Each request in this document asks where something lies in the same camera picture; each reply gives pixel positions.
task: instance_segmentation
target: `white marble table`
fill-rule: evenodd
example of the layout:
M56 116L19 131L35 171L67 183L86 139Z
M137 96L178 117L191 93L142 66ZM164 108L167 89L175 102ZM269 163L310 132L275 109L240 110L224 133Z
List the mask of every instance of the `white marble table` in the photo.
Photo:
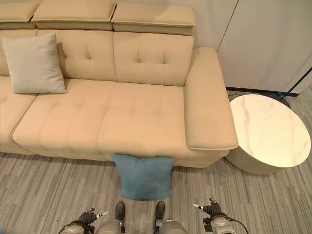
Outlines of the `white marble table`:
M268 174L307 159L311 139L301 119L284 104L262 95L231 101L239 147L226 156L238 168Z

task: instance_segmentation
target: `foot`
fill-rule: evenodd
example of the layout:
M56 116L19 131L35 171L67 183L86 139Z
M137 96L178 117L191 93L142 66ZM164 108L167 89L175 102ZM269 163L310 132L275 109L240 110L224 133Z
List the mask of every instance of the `foot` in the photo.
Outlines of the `foot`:
M156 206L155 219L164 219L165 211L166 205L163 201L160 201Z
M115 209L115 218L120 220L121 233L125 233L124 219L126 216L126 206L123 202L119 202Z
M123 202L119 202L115 209L115 218L124 221L126 215L126 206Z
M159 227L156 226L156 222L159 219L164 219L165 211L166 211L166 205L163 201L160 201L157 204L156 210L155 210L154 234L159 233Z

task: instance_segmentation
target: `floor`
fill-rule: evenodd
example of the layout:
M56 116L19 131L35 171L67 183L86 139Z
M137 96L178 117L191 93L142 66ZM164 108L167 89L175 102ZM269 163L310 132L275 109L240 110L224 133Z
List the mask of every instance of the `floor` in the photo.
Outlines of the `floor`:
M229 98L234 94L243 93L229 92ZM312 87L288 101L312 136ZM207 204L213 196L251 234L312 234L311 179L311 154L298 167L273 175L252 175L225 159L205 169L174 167L166 218L181 222L190 234L204 234L205 214L192 204ZM91 207L113 217L115 204L124 201L126 233L151 234L157 201L124 199L120 184L111 162L1 153L0 227L6 234L56 234ZM97 220L96 228L109 217Z

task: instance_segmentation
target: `marble tabletop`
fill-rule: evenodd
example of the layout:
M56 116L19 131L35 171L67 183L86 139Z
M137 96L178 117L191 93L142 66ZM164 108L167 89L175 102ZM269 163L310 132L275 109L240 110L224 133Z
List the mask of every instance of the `marble tabletop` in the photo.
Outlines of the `marble tabletop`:
M307 159L311 139L301 119L284 104L262 95L231 101L239 146L275 167L293 167Z

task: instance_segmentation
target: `throw pillow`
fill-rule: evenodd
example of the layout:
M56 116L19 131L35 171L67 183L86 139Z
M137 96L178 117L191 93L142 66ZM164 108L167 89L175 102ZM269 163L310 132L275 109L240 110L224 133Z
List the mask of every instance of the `throw pillow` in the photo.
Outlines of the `throw pillow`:
M162 199L172 195L170 172L175 162L171 157L138 158L113 155L121 176L119 193L131 199Z
M55 33L2 37L13 93L66 93Z

